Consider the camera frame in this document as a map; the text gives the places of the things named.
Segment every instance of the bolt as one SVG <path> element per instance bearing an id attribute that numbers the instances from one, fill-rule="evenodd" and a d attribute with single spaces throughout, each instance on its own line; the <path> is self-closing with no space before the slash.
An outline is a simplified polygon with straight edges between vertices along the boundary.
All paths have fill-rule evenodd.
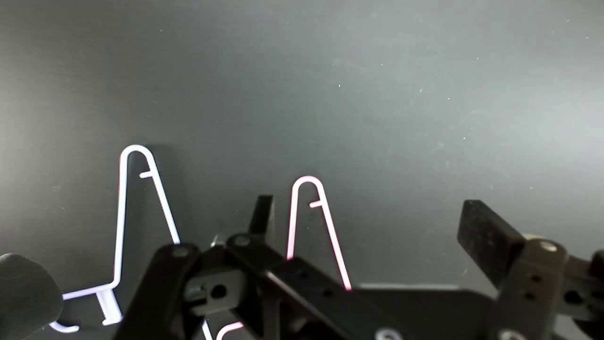
<path id="1" fill-rule="evenodd" d="M 376 340 L 405 340 L 395 329 L 378 329 Z"/>
<path id="2" fill-rule="evenodd" d="M 546 251 L 552 251 L 552 253 L 556 253 L 556 251 L 560 249 L 556 244 L 546 242 L 546 240 L 543 240 L 541 245 L 543 245 Z"/>
<path id="3" fill-rule="evenodd" d="M 246 234 L 241 234 L 235 238 L 235 245 L 239 247 L 248 247 L 252 244 L 252 240 Z"/>
<path id="4" fill-rule="evenodd" d="M 527 338 L 514 329 L 505 329 L 499 332 L 499 340 L 527 340 Z"/>

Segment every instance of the white wire hook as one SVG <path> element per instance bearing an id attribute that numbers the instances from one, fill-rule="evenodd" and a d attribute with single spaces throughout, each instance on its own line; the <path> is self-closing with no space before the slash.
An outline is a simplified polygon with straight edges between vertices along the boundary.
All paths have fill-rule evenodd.
<path id="1" fill-rule="evenodd" d="M 341 278 L 342 278 L 342 285 L 346 291 L 352 291 L 354 289 L 354 283 L 352 283 L 352 278 L 348 274 L 348 266 L 346 266 L 346 261 L 344 261 L 344 255 L 342 255 L 342 247 L 341 247 L 341 242 L 339 242 L 339 232 L 337 232 L 337 227 L 335 227 L 335 217 L 333 217 L 333 211 L 329 208 L 329 200 L 327 200 L 327 194 L 325 194 L 325 187 L 324 183 L 314 177 L 314 176 L 303 176 L 295 181 L 293 189 L 292 189 L 292 210 L 290 210 L 290 234 L 288 234 L 288 259 L 293 259 L 295 257 L 295 251 L 297 251 L 297 228 L 299 228 L 299 206 L 301 206 L 301 187 L 303 185 L 314 185 L 318 189 L 318 194 L 320 194 L 320 200 L 312 202 L 310 208 L 322 208 L 324 211 L 324 219 L 325 219 L 325 227 L 327 227 L 327 232 L 329 232 L 329 240 L 333 244 L 333 251 L 335 251 L 335 257 L 337 257 L 337 262 L 339 262 L 339 270 L 341 270 Z"/>
<path id="2" fill-rule="evenodd" d="M 154 153 L 144 147 L 144 145 L 129 145 L 127 149 L 122 151 L 120 157 L 120 194 L 118 194 L 118 228 L 116 228 L 116 255 L 114 255 L 114 279 L 110 283 L 105 285 L 97 285 L 97 287 L 88 287 L 88 289 L 80 289 L 80 291 L 71 291 L 63 295 L 63 300 L 74 300 L 74 298 L 82 298 L 82 296 L 91 296 L 97 295 L 99 304 L 103 308 L 105 313 L 105 321 L 103 325 L 116 325 L 124 319 L 124 313 L 120 310 L 120 304 L 116 300 L 114 289 L 120 287 L 122 283 L 122 274 L 124 274 L 124 253 L 125 253 L 125 230 L 127 230 L 127 198 L 129 198 L 129 159 L 135 153 L 142 153 L 148 160 L 150 170 L 142 172 L 141 177 L 142 179 L 154 179 L 156 191 L 157 191 L 157 198 L 163 206 L 163 213 L 171 230 L 171 238 L 173 244 L 180 244 L 182 238 L 178 234 L 174 217 L 173 217 L 173 210 L 169 204 L 169 196 L 163 185 L 163 177 L 159 176 L 157 170 L 157 162 L 154 159 Z M 56 329 L 57 332 L 78 332 L 80 327 L 78 325 L 61 325 L 59 321 L 52 323 L 52 329 Z"/>

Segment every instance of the gray backdrop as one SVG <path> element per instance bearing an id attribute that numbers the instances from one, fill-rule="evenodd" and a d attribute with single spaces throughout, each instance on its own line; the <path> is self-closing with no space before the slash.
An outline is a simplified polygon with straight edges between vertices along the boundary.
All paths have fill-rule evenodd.
<path id="1" fill-rule="evenodd" d="M 356 283 L 493 293 L 456 240 L 465 198 L 588 257 L 604 240 L 603 15 L 599 0 L 5 0 L 0 251 L 65 291 L 108 281 L 118 157 L 144 142 L 201 245 L 275 193 L 284 249 L 290 187 L 318 174 Z M 137 206 L 125 304 L 169 242 L 146 183 Z M 307 228 L 303 253 L 329 268 L 324 236 Z M 110 338 L 95 300 L 67 313 L 91 327 L 33 338 Z"/>

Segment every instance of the black metal frame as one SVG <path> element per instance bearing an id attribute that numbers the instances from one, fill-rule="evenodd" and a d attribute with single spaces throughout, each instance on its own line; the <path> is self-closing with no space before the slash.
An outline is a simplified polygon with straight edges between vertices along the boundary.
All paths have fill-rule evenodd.
<path id="1" fill-rule="evenodd" d="M 157 251 L 116 338 L 193 338 L 208 315 L 233 312 L 263 340 L 550 340 L 560 313 L 604 336 L 604 253 L 571 257 L 552 240 L 526 240 L 480 200 L 463 208 L 459 242 L 499 289 L 354 289 L 265 244 L 273 196 L 258 200 L 248 234 L 201 251 Z"/>

